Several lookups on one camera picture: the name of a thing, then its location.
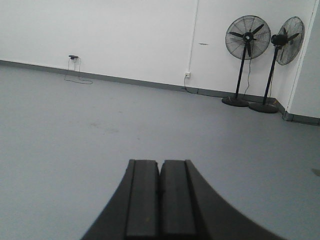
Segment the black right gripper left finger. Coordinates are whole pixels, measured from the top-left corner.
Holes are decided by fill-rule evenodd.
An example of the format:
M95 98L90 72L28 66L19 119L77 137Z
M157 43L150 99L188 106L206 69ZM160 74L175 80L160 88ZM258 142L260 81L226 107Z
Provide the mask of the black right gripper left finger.
M84 240L157 240L159 169L154 160L134 160Z

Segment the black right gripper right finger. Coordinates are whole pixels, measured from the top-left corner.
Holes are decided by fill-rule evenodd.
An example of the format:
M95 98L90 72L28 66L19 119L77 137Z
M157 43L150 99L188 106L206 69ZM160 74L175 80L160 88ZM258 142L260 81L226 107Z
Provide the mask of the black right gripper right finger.
M165 160L160 172L162 240L280 240L223 199L191 160Z

